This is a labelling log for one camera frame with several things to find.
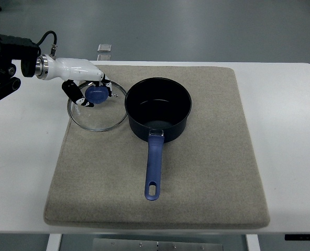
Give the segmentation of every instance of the handle hole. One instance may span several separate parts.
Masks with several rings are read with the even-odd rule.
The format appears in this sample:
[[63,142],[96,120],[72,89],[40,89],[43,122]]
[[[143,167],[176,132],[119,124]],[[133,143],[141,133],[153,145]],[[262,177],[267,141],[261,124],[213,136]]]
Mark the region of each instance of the handle hole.
[[151,182],[149,184],[149,195],[150,196],[154,196],[156,194],[156,183],[155,182]]

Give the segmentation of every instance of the pot lid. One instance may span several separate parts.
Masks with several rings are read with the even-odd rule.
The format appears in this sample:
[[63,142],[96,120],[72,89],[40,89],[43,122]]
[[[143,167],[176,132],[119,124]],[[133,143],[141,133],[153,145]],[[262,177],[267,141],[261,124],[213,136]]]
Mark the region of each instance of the pot lid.
[[125,109],[126,91],[111,81],[112,96],[108,96],[106,87],[95,87],[91,82],[79,85],[84,97],[94,103],[94,107],[76,105],[68,100],[68,114],[81,128],[104,132],[118,126],[127,117]]

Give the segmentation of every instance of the felt mat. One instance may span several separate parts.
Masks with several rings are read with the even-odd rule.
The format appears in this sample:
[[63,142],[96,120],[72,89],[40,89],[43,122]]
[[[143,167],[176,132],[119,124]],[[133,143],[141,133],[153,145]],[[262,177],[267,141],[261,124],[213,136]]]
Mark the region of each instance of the felt mat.
[[107,229],[247,229],[268,208],[234,71],[224,67],[98,66],[128,90],[166,77],[191,94],[184,132],[163,148],[160,198],[144,197],[148,143],[128,119],[108,132],[69,122],[44,219]]

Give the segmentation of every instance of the saucepan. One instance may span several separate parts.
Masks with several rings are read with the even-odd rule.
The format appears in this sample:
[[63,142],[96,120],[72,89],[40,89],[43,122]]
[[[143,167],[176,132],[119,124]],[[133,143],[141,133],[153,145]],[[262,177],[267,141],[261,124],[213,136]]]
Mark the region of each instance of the saucepan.
[[148,142],[145,183],[148,200],[157,200],[160,195],[163,144],[181,135],[191,107],[188,91],[176,81],[162,77],[144,79],[126,95],[130,128],[137,137]]

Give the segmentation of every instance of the blue handle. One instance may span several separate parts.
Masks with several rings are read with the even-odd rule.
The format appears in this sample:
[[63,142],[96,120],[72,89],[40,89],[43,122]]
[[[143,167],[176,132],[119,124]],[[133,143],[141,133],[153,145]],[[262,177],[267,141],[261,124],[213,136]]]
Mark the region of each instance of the blue handle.
[[[157,200],[160,196],[163,143],[164,136],[148,136],[148,161],[145,185],[145,197],[147,200]],[[149,194],[150,186],[156,187],[154,195]]]

